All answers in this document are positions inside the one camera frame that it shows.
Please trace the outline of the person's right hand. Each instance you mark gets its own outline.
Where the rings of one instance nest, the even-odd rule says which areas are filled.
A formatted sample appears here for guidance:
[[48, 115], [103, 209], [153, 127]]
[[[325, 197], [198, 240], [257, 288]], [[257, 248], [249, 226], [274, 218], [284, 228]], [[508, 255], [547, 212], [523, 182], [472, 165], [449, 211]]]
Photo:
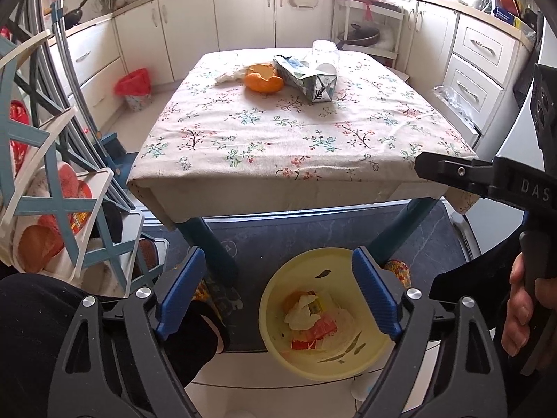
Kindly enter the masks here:
[[[506, 320], [503, 326], [501, 344], [505, 352], [516, 356], [529, 342], [529, 321], [533, 317], [533, 298], [527, 293], [524, 286], [525, 266], [523, 254], [520, 253], [515, 261], [510, 274], [511, 291], [507, 301]], [[538, 278], [535, 283], [535, 298], [543, 307], [556, 310], [556, 279]]]

